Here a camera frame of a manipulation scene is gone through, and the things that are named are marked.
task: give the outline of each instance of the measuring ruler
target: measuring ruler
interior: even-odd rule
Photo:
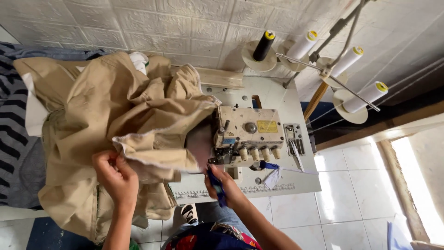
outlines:
[[[268,189],[264,185],[239,187],[239,188],[241,189],[242,193],[244,193],[244,194],[253,194],[253,193],[271,192],[271,191],[293,190],[293,189],[295,189],[295,185],[294,185],[294,183],[278,184],[278,185],[274,186],[274,188],[272,190]],[[207,190],[173,192],[173,195],[176,200],[209,197]]]

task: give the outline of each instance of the blue label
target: blue label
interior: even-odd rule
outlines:
[[[223,139],[222,144],[234,144],[236,142],[235,138],[232,139]]]

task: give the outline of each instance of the black thread spool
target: black thread spool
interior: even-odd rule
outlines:
[[[264,32],[264,35],[259,41],[258,46],[253,52],[253,59],[256,62],[262,62],[265,59],[271,48],[271,45],[273,44],[275,37],[276,36],[272,30],[267,30]]]

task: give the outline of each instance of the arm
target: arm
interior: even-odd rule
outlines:
[[[228,207],[235,211],[262,249],[302,250],[293,240],[265,219],[228,173],[220,171],[214,165],[211,166],[211,170],[223,184]],[[211,186],[208,177],[205,178],[205,185],[210,197],[217,199],[216,191]]]
[[[131,237],[131,221],[139,191],[136,172],[117,152],[104,151],[92,156],[97,180],[114,202],[111,226],[103,250],[128,250]]]

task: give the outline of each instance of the hand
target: hand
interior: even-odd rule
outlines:
[[[97,173],[97,180],[110,194],[115,209],[124,213],[133,213],[139,191],[139,178],[125,158],[109,150],[94,154],[92,163]]]
[[[229,208],[236,210],[237,208],[245,207],[249,203],[247,197],[244,195],[244,193],[242,193],[238,185],[227,172],[222,172],[213,164],[211,165],[211,171],[213,172],[214,176],[222,182],[226,195],[226,203]],[[213,199],[218,199],[216,190],[211,185],[208,176],[205,176],[205,186],[210,197]]]

